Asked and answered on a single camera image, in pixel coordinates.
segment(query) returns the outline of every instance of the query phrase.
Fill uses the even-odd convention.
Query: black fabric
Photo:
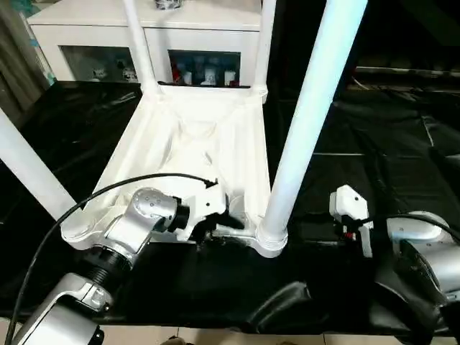
[[[92,191],[140,96],[133,85],[56,83],[37,102],[22,133],[80,200]],[[342,92],[329,112],[279,257],[264,259],[231,241],[151,244],[117,293],[116,305],[99,321],[265,334],[416,334],[420,342],[429,341],[433,331],[444,334],[437,308],[395,274],[387,241],[373,243],[378,258],[371,262],[339,241],[328,198],[349,184],[368,200],[371,214],[424,210],[460,226],[459,100]],[[294,108],[295,99],[279,99],[276,92],[264,106],[272,179]],[[0,181],[0,316],[8,316],[52,219],[4,165]],[[58,234],[52,239],[30,281],[23,317],[80,256]]]

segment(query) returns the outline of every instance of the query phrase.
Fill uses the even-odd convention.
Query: black cable
[[[113,185],[108,185],[107,187],[104,187],[97,192],[91,194],[89,197],[86,199],[80,201],[76,205],[74,205],[72,208],[70,208],[67,212],[65,212],[51,227],[51,229],[46,233],[45,237],[43,237],[43,240],[41,241],[40,245],[37,248],[37,251],[35,252],[32,261],[30,262],[29,267],[27,268],[26,275],[24,277],[24,280],[22,281],[21,288],[19,289],[19,293],[16,299],[16,303],[14,304],[14,309],[13,309],[13,315],[11,316],[11,320],[9,322],[8,326],[8,332],[6,333],[6,338],[5,338],[5,345],[11,345],[13,341],[13,336],[14,336],[14,330],[16,328],[17,324],[17,319],[19,317],[19,312],[22,304],[22,299],[24,297],[24,291],[26,290],[27,283],[29,282],[30,275],[32,274],[32,270],[35,266],[35,263],[37,261],[38,256],[40,255],[40,252],[42,251],[43,247],[45,246],[47,240],[51,237],[51,235],[59,229],[59,225],[61,225],[64,220],[66,220],[72,213],[77,211],[81,206],[85,205],[87,202],[93,200],[94,198],[97,198],[101,194],[104,194],[108,192],[109,190],[115,189],[117,187],[121,187],[123,185],[127,185],[129,183],[137,182],[140,180],[148,180],[150,178],[168,178],[168,177],[176,177],[176,178],[190,178],[191,180],[197,180],[203,182],[206,187],[211,187],[215,185],[215,182],[206,180],[204,178],[199,178],[197,176],[193,175],[188,175],[188,174],[180,174],[180,173],[160,173],[160,174],[149,174],[149,175],[143,175],[143,176],[138,176],[136,178],[128,178],[127,180],[123,180],[117,183],[114,183]]]
[[[390,215],[375,215],[371,216],[366,219],[353,221],[353,224],[356,226],[361,226],[363,224],[369,223],[371,221],[385,221],[387,219],[395,219],[395,218],[406,218],[406,219],[415,219],[417,221],[424,221],[426,223],[432,224],[434,226],[438,226],[443,229],[445,232],[450,234],[455,240],[460,242],[460,229],[456,226],[446,226],[439,221],[436,221],[428,216],[421,216],[418,214],[410,214],[410,213],[402,213],[402,214],[390,214]]]

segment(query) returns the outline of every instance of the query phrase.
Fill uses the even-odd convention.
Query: floor
[[[0,320],[0,343],[5,339],[8,323]],[[391,336],[263,336],[247,335],[226,330],[208,330],[183,327],[103,326],[106,335],[103,345],[160,345],[171,336],[179,336],[195,345],[398,345]],[[455,345],[455,339],[437,338],[432,345]]]

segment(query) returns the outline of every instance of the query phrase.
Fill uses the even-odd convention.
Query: white pole
[[[75,201],[0,109],[0,160],[55,219]]]
[[[259,45],[257,47],[254,85],[256,91],[267,88],[267,71],[272,46],[273,22],[275,20],[276,0],[264,0],[260,22]]]
[[[367,0],[328,0],[295,108],[265,218],[256,230],[263,247],[281,252],[286,226],[339,84]]]
[[[158,83],[155,80],[155,74],[153,73],[145,33],[141,27],[139,16],[137,15],[136,4],[134,0],[123,0],[123,4],[126,18],[128,20],[129,31],[131,32],[132,37],[133,45],[131,46],[131,49],[133,50],[134,58],[141,69],[140,71],[137,71],[137,75],[140,76],[142,90],[145,91],[147,88],[152,88],[156,92],[160,92],[160,87],[158,86]]]

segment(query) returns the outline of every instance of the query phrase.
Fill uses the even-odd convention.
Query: black tablecloth
[[[93,190],[140,96],[127,84],[56,83],[22,133],[80,200]],[[344,91],[329,111],[279,257],[219,241],[151,244],[100,321],[266,334],[444,332],[436,308],[393,272],[386,243],[374,244],[376,260],[363,260],[337,244],[327,212],[329,194],[348,184],[372,214],[424,210],[460,225],[459,105],[454,95]],[[264,106],[272,179],[294,108],[295,99],[275,92]],[[52,219],[4,165],[0,181],[0,316],[8,316]],[[52,238],[23,316],[79,256],[58,234]]]

